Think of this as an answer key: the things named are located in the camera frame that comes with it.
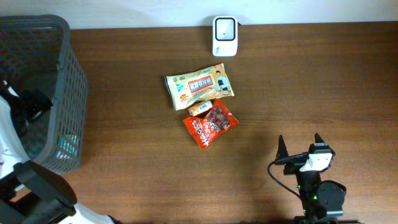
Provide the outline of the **red snack bag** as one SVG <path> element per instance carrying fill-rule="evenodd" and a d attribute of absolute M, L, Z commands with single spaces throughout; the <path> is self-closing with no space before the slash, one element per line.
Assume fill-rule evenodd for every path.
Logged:
<path fill-rule="evenodd" d="M 238 125 L 239 121 L 220 99 L 216 99 L 204 118 L 191 116 L 185 118 L 183 123 L 197 144 L 205 149 L 220 135 Z"/>

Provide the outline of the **small orange packet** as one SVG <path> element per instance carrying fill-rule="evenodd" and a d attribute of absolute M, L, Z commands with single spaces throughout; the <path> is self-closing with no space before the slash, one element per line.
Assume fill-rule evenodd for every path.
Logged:
<path fill-rule="evenodd" d="M 200 103 L 197 103 L 191 107 L 189 107 L 188 112 L 191 116 L 197 116 L 199 114 L 202 114 L 210 109 L 212 109 L 213 105 L 210 100 L 207 101 L 201 101 Z"/>

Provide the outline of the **beige wet wipes pack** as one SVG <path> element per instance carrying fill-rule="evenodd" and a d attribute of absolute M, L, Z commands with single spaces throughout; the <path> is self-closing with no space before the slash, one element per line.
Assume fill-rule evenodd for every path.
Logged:
<path fill-rule="evenodd" d="M 175 111 L 187 109 L 199 101 L 235 96 L 223 63 L 164 78 Z"/>

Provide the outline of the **small green tissue pack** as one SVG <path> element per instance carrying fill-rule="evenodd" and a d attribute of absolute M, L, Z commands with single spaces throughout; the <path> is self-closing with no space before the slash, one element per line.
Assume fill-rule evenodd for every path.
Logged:
<path fill-rule="evenodd" d="M 76 135 L 68 134 L 65 137 L 61 138 L 60 147 L 66 150 L 68 153 L 77 156 L 78 143 L 79 143 L 79 138 Z"/>

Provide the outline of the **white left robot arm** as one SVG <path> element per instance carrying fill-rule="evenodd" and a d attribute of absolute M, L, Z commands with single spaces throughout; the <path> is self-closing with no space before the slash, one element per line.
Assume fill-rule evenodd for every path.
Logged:
<path fill-rule="evenodd" d="M 60 175 L 30 160 L 20 138 L 53 103 L 38 90 L 17 94 L 1 80 L 1 223 L 112 223 L 79 203 Z"/>

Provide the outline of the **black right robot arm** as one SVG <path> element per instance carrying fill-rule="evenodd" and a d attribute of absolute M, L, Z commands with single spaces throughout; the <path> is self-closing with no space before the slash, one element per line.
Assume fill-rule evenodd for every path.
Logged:
<path fill-rule="evenodd" d="M 294 223 L 340 223 L 338 218 L 343 216 L 347 189 L 338 182 L 321 180 L 321 173 L 331 167 L 336 153 L 319 134 L 314 138 L 307 152 L 289 155 L 283 136 L 279 136 L 277 154 L 271 165 L 283 166 L 284 175 L 294 175 L 298 191 L 276 182 L 301 201 L 303 215 L 294 217 Z"/>

